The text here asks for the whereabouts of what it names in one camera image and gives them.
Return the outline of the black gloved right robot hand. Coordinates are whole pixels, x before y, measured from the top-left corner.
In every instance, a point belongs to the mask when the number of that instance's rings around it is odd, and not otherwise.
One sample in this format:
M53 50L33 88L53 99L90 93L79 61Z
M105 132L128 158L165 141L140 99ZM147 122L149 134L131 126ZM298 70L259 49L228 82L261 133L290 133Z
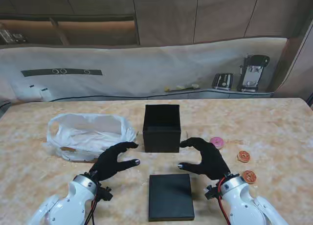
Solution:
M199 164L179 163L178 168L181 170L198 175L206 175L211 180L220 180L231 172L220 151L213 143L199 137L191 137L182 141L180 147L194 147L201 155L201 162Z

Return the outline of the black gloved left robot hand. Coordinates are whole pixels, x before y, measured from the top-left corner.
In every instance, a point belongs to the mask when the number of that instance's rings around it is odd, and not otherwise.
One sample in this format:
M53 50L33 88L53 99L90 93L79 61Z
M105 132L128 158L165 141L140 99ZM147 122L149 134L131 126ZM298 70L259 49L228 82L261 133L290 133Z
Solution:
M97 162L89 170L89 175L96 181L104 181L121 171L138 166L140 160L131 159L118 162L118 156L128 149L135 149L135 142L121 142L106 149L98 158Z

